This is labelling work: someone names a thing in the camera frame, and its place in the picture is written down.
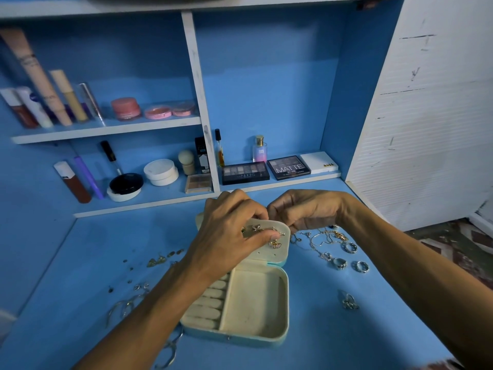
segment pink and purple perfume bottle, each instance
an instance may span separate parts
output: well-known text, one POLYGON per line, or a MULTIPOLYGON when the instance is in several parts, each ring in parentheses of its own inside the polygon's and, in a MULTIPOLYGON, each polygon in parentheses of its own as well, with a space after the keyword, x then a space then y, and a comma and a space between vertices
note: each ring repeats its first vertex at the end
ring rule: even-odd
POLYGON ((255 137, 256 143, 252 147, 253 150, 253 161, 254 162, 267 162, 267 144, 264 142, 263 135, 257 135, 255 137))

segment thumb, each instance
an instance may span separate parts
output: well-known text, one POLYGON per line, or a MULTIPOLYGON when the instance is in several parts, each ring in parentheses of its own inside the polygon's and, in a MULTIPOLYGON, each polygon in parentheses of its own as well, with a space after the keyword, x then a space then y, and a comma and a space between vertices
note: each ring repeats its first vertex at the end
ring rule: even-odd
POLYGON ((299 219, 312 217, 316 208, 317 205, 313 201, 287 208, 281 214, 282 222, 291 227, 299 219))
POLYGON ((268 242, 272 240, 276 240, 280 238, 280 233, 274 230, 263 230, 258 234, 248 238, 244 244, 245 251, 248 251, 248 254, 252 253, 254 250, 264 246, 268 242))

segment left hand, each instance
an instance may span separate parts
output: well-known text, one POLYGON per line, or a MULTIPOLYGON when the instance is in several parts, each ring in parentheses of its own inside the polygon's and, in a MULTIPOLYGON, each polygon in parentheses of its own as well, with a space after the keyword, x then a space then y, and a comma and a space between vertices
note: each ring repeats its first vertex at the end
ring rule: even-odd
POLYGON ((256 249, 280 238, 277 231, 263 230, 245 239, 242 228, 253 217, 269 219, 267 209, 240 189, 206 200, 199 233, 183 258, 205 287, 231 271, 256 249))

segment jewelry box lid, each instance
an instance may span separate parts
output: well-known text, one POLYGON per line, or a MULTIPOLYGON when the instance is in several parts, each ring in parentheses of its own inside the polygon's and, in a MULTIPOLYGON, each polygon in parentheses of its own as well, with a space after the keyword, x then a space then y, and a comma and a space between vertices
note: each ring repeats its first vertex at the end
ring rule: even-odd
MULTIPOLYGON (((195 217, 195 224, 197 225, 197 229, 200 229, 202 221, 204 219, 204 213, 200 213, 195 217)), ((277 240, 273 244, 265 244, 259 249, 253 251, 246 259, 252 261, 262 261, 268 264, 274 265, 284 265, 287 259, 288 250, 289 250, 289 239, 291 236, 291 231, 289 227, 283 224, 282 222, 278 222, 275 220, 263 220, 263 219, 249 219, 246 222, 243 236, 250 237, 255 234, 257 231, 261 231, 262 229, 275 229, 277 230, 281 236, 280 239, 277 240)))

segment hand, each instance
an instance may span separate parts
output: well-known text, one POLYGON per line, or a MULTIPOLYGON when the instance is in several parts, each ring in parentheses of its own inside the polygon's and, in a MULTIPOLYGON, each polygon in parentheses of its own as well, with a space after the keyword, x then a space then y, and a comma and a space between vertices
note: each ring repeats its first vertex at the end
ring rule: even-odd
POLYGON ((263 230, 245 239, 242 228, 252 217, 269 219, 267 209, 237 189, 207 199, 199 233, 183 259, 190 270, 209 286, 231 271, 250 253, 280 238, 274 230, 263 230))
POLYGON ((290 189, 267 207, 269 219, 289 226, 292 233, 335 224, 340 217, 343 192, 290 189))

